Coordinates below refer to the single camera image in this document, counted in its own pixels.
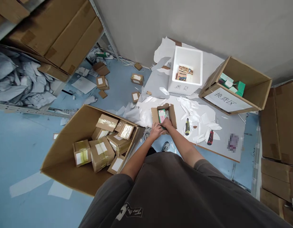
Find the person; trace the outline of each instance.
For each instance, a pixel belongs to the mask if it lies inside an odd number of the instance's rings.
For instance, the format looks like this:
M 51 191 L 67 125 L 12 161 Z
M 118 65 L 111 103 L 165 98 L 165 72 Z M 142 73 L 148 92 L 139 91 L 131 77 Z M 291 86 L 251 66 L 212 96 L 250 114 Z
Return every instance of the person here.
M 166 128 L 181 157 L 152 152 Z M 213 167 L 166 118 L 98 189 L 80 228 L 291 227 Z

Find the gray t-shirt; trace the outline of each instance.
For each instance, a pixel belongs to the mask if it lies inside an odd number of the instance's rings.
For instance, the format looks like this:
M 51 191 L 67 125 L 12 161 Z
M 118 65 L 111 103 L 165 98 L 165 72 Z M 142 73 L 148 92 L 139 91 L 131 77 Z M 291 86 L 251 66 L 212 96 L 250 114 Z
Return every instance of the gray t-shirt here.
M 291 226 L 207 160 L 192 168 L 159 152 L 145 158 L 135 182 L 125 174 L 109 178 L 79 227 Z

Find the gray wall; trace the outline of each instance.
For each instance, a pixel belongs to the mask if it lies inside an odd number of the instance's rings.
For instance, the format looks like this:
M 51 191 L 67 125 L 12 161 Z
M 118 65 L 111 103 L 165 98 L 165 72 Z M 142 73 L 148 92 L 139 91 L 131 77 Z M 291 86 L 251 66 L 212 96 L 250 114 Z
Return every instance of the gray wall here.
M 293 76 L 293 0 L 96 0 L 120 55 L 151 66 L 162 37 L 226 58 L 274 81 Z

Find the paper sign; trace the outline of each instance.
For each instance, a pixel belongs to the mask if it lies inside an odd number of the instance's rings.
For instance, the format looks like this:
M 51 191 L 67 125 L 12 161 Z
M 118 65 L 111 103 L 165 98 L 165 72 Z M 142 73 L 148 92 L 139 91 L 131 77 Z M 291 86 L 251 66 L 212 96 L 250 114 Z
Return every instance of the paper sign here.
M 213 104 L 217 105 L 218 107 L 227 112 L 252 108 L 251 105 L 235 97 L 223 88 L 218 88 L 214 92 L 205 96 L 205 99 L 207 99 L 208 101 L 212 102 Z
M 113 164 L 112 170 L 115 170 L 116 172 L 118 172 L 122 162 L 123 162 L 123 160 L 121 158 L 117 158 L 117 160 Z

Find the open cardboard box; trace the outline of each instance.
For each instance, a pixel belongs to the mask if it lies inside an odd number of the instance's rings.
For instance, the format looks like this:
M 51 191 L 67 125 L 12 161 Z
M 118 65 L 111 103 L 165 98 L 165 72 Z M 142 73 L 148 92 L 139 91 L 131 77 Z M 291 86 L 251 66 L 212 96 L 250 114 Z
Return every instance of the open cardboard box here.
M 122 119 L 134 126 L 130 147 L 121 165 L 122 169 L 135 152 L 136 143 L 143 136 L 144 128 L 114 114 L 85 104 L 59 133 L 45 157 L 40 169 L 41 172 L 73 190 L 95 196 L 98 188 L 112 174 L 107 171 L 108 166 L 94 173 L 91 162 L 81 167 L 76 167 L 73 143 L 84 139 L 91 140 L 96 123 L 102 114 Z

